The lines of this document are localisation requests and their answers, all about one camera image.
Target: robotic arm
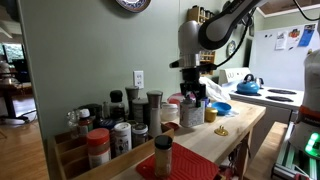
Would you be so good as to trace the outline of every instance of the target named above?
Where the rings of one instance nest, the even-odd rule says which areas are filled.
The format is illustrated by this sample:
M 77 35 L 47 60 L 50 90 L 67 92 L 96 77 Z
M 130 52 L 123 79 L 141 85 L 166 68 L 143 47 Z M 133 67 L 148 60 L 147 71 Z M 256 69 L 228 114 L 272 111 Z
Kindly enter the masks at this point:
M 207 20 L 203 25 L 195 21 L 182 24 L 179 28 L 180 59 L 171 63 L 170 68 L 182 68 L 184 83 L 180 84 L 181 93 L 186 97 L 193 93 L 196 106 L 206 96 L 206 87 L 199 83 L 200 71 L 217 69 L 217 65 L 200 65 L 201 50 L 215 50 L 225 45 L 238 22 L 253 8 L 268 0 L 234 0 L 217 16 Z

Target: wall clock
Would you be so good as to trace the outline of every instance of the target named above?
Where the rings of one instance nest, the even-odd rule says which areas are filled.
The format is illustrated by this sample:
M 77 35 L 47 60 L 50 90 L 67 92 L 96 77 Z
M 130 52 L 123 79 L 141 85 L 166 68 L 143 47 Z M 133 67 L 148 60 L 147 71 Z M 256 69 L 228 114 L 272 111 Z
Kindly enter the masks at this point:
M 236 50 L 236 42 L 233 40 L 227 45 L 227 57 L 229 57 Z
M 116 0 L 120 6 L 131 12 L 141 12 L 150 4 L 151 0 Z

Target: electrical outlet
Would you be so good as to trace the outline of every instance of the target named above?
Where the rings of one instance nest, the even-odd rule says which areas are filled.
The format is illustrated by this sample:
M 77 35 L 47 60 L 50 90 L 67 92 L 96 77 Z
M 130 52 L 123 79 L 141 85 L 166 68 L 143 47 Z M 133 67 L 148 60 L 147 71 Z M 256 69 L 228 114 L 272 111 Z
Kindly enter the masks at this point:
M 139 89 L 144 88 L 143 71 L 133 71 L 133 85 L 138 86 Z

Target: red mat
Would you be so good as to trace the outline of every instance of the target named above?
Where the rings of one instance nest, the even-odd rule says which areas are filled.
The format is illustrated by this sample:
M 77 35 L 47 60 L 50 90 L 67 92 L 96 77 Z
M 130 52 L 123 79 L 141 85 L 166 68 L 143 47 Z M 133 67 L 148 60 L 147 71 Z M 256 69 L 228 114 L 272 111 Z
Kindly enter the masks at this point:
M 138 164 L 136 171 L 145 179 L 157 179 L 154 175 L 154 155 Z M 172 170 L 168 180 L 212 180 L 218 171 L 219 168 L 216 164 L 177 143 L 173 143 Z

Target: blue kettle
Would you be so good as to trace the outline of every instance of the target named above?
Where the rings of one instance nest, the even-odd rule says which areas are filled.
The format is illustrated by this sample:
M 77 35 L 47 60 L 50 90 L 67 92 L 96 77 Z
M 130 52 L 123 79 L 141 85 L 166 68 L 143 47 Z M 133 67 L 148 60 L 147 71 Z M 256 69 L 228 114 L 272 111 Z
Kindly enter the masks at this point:
M 237 93 L 244 95 L 257 94 L 260 89 L 252 74 L 247 74 L 243 82 L 237 85 Z

